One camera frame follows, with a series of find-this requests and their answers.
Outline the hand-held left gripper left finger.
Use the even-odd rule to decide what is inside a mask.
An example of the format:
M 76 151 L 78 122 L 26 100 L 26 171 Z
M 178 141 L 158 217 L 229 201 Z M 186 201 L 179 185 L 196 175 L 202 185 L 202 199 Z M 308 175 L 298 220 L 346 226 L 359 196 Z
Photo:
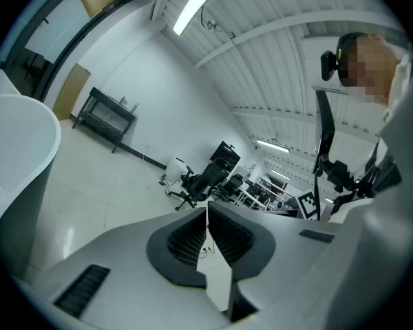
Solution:
M 197 208 L 114 228 L 19 288 L 54 330 L 223 330 L 197 270 L 206 226 Z

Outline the black chest harness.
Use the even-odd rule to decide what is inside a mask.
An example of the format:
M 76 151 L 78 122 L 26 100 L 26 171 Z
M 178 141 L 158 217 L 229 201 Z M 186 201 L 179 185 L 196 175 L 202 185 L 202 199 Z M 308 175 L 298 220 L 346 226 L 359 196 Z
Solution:
M 364 174 L 356 179 L 343 162 L 331 162 L 329 140 L 320 140 L 317 159 L 314 166 L 316 178 L 322 174 L 334 185 L 338 193 L 347 190 L 348 194 L 338 196 L 333 203 L 331 214 L 336 214 L 342 205 L 359 199 L 373 198 L 377 193 L 401 182 L 401 175 L 391 155 L 387 154 L 387 146 L 379 140 L 370 154 L 364 168 Z

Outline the person's white shirt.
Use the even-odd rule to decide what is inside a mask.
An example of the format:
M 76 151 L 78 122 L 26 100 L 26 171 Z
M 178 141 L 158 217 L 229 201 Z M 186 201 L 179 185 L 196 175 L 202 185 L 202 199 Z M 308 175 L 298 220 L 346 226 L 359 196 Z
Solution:
M 399 105 L 401 99 L 405 95 L 405 90 L 409 84 L 410 74 L 412 69 L 412 62 L 408 54 L 399 59 L 400 64 L 396 67 L 395 77 L 390 90 L 390 102 L 389 105 L 383 106 L 374 102 L 368 102 L 365 97 L 358 93 L 357 97 L 360 102 L 366 104 L 380 105 L 384 108 L 383 115 L 381 116 L 381 127 L 384 127 L 386 122 L 390 120 L 395 109 Z

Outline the white oval bathtub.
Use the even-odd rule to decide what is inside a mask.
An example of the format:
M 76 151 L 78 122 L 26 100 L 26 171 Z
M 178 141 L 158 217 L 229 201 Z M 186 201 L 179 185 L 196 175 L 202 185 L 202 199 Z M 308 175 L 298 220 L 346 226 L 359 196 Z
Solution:
M 9 273 L 27 269 L 61 127 L 43 103 L 0 95 L 0 257 Z

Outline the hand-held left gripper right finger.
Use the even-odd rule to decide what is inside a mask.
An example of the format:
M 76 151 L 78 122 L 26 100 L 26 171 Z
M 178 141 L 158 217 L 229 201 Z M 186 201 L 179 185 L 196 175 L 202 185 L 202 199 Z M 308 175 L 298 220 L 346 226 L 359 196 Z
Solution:
M 208 229 L 231 268 L 227 316 L 237 322 L 272 303 L 304 276 L 339 225 L 208 203 Z

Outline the black marble vanity table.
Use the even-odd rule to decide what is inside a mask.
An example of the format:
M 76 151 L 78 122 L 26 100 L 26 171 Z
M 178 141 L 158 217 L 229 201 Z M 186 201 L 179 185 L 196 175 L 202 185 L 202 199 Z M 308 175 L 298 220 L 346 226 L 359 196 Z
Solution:
M 72 128 L 83 125 L 111 142 L 112 153 L 120 146 L 124 136 L 136 119 L 124 105 L 92 87 L 87 99 L 74 118 Z

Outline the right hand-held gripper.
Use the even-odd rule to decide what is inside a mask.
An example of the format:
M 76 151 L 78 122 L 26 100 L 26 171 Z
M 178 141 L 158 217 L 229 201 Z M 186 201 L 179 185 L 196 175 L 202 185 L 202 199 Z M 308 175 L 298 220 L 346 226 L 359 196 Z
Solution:
M 320 206 L 320 201 L 315 198 L 315 192 L 313 190 L 307 190 L 295 197 L 299 214 L 298 217 L 308 220 L 318 220 L 317 218 L 317 206 Z

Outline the black flat screen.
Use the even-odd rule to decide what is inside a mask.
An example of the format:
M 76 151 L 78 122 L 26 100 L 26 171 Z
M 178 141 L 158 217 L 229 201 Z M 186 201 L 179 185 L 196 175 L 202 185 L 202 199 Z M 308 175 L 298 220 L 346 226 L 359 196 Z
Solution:
M 216 159 L 222 159 L 227 162 L 229 168 L 232 169 L 240 160 L 240 156 L 233 149 L 233 146 L 229 146 L 224 141 L 222 141 L 215 152 L 212 154 L 210 160 L 214 161 Z

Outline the long ceiling light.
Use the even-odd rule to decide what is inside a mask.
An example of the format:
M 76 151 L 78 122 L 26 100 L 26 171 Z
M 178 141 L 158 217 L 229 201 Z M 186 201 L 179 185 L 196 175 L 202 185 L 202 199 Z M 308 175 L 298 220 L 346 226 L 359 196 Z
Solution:
M 173 26 L 173 31 L 178 36 L 181 36 L 194 16 L 208 1 L 209 0 L 188 0 Z
M 271 148 L 271 149 L 275 149 L 275 150 L 278 150 L 278 151 L 281 151 L 281 152 L 284 152 L 284 153 L 290 153 L 289 148 L 286 148 L 284 146 L 280 146 L 278 144 L 273 144 L 273 143 L 266 142 L 266 141 L 263 141 L 263 140 L 256 140 L 256 142 L 258 144 L 261 144 L 262 146 L 266 146 L 266 147 Z

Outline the brown cardboard sheet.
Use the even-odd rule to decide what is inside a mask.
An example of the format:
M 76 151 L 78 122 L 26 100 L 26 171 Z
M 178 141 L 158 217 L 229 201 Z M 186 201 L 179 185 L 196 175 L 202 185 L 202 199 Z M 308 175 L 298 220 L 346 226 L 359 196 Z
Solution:
M 53 107 L 53 112 L 59 121 L 70 117 L 76 100 L 89 77 L 90 72 L 78 63 L 72 68 Z

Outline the black framed glass door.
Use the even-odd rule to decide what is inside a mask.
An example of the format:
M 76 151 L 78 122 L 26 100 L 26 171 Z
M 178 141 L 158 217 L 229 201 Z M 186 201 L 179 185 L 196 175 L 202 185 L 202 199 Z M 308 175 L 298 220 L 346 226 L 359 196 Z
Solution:
M 89 17 L 81 0 L 30 0 L 0 47 L 0 69 L 20 93 L 43 102 L 84 37 L 131 1 L 115 0 Z

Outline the white desk frames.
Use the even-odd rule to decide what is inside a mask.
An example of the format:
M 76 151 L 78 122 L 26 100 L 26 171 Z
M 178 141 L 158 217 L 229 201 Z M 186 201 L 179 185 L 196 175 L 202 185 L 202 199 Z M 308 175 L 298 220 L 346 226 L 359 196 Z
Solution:
M 252 210 L 274 211 L 279 210 L 293 196 L 282 187 L 271 181 L 259 177 L 255 182 L 246 181 L 235 194 L 236 206 L 246 206 Z

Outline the black office chair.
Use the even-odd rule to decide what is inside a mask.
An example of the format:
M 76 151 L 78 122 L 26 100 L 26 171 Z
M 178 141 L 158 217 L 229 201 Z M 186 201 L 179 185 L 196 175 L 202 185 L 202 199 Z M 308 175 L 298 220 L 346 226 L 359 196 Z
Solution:
M 243 176 L 240 174 L 233 175 L 225 185 L 218 186 L 218 198 L 227 202 L 243 184 Z
M 187 173 L 180 176 L 182 190 L 180 192 L 170 191 L 167 194 L 169 197 L 174 195 L 183 199 L 175 210 L 179 211 L 185 203 L 195 208 L 199 201 L 205 201 L 210 197 L 213 189 L 229 176 L 230 167 L 230 163 L 222 158 L 214 159 L 199 175 L 195 175 L 187 166 Z

